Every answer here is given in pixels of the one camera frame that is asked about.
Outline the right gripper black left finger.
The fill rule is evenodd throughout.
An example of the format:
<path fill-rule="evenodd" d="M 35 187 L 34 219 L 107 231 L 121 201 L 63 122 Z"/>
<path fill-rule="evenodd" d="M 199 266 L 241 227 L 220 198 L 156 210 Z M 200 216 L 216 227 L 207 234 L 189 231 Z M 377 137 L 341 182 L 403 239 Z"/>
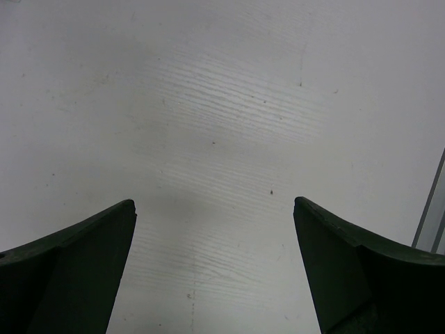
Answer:
<path fill-rule="evenodd" d="M 1 252 L 1 332 L 105 333 L 135 226 L 128 199 Z"/>

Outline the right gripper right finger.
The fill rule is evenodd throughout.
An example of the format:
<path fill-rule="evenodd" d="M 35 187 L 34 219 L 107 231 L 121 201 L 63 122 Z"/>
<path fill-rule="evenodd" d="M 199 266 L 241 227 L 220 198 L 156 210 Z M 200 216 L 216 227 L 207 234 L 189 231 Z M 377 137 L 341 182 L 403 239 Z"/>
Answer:
<path fill-rule="evenodd" d="M 411 248 L 305 197 L 293 212 L 322 333 L 443 333 L 444 256 Z"/>

